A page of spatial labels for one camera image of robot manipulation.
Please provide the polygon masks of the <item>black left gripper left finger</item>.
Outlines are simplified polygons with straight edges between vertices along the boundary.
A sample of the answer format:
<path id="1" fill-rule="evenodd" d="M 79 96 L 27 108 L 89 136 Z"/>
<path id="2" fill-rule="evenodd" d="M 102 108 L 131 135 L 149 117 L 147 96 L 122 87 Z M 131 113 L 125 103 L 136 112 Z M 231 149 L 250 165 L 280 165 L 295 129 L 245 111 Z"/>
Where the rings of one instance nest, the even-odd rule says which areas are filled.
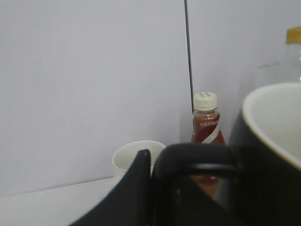
<path id="1" fill-rule="evenodd" d="M 138 151 L 126 174 L 108 195 L 73 226 L 145 226 L 151 182 L 151 154 Z"/>

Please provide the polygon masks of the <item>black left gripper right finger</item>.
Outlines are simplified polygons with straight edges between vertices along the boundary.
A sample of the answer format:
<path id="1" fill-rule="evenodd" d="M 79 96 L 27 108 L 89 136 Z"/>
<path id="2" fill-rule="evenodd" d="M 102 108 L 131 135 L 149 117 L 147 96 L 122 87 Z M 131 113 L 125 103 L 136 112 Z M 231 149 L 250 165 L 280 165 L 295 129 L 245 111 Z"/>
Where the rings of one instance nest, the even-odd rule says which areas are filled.
<path id="1" fill-rule="evenodd" d="M 227 212 L 189 176 L 172 182 L 163 226 L 226 226 Z"/>

